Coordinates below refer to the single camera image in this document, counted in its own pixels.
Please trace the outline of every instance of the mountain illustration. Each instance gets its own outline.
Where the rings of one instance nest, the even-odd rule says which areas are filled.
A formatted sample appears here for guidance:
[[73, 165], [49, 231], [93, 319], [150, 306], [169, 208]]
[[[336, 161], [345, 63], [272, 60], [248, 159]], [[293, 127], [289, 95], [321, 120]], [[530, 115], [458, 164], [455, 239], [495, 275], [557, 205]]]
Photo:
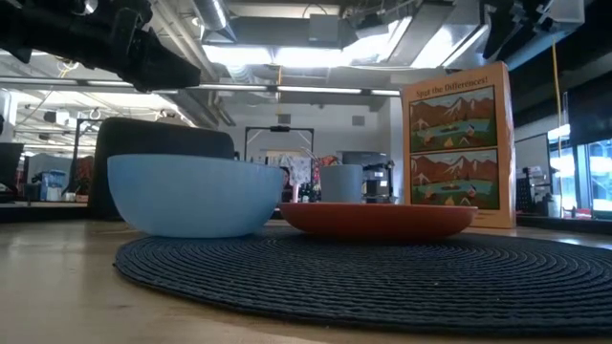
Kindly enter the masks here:
[[456, 179], [497, 181], [497, 163], [494, 161], [469, 160], [460, 157], [453, 163], [434, 162], [425, 156], [412, 159], [412, 175], [419, 184], [427, 179], [428, 183], [450, 182]]
[[426, 123], [428, 127], [434, 127], [460, 120], [493, 118], [494, 107], [491, 98], [465, 100], [463, 97], [458, 97], [449, 107], [429, 105], [421, 101], [410, 107], [411, 129], [422, 130], [423, 123]]

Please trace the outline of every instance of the wooden table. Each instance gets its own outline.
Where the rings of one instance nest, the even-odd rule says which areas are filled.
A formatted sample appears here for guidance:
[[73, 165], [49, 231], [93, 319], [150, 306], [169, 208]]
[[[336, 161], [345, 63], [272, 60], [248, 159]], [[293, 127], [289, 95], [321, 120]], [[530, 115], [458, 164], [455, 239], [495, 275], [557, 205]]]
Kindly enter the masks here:
[[[469, 232], [612, 249], [612, 236], [545, 229]], [[1, 343], [511, 343], [288, 323], [221, 311], [136, 287], [112, 267], [117, 247], [141, 234], [124, 223], [0, 225]], [[524, 343], [610, 343], [523, 340]]]

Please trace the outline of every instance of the round placemat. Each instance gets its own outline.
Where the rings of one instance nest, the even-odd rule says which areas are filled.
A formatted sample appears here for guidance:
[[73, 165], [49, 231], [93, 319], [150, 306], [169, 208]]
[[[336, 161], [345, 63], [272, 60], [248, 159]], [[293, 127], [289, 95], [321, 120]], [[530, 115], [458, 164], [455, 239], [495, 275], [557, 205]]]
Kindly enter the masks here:
[[612, 251], [461, 234], [347, 244], [293, 230], [120, 248], [129, 280], [241, 312], [415, 333], [612, 335]]

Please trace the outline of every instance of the illustration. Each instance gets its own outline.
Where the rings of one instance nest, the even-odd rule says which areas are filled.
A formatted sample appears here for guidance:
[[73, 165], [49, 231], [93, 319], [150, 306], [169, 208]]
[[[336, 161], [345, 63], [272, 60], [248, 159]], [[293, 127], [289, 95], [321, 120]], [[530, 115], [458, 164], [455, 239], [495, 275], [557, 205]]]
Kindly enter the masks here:
[[410, 103], [410, 151], [495, 146], [493, 86]]
[[499, 209], [495, 149], [412, 156], [410, 171], [413, 204]]

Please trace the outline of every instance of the person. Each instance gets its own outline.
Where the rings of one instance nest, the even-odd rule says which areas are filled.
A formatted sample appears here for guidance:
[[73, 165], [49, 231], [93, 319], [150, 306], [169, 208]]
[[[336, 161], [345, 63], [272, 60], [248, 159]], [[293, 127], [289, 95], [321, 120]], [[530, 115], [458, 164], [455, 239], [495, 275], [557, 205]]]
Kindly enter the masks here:
[[281, 166], [280, 169], [283, 170], [283, 191], [280, 202], [289, 203], [294, 195], [294, 189], [290, 184], [291, 172], [289, 167]]

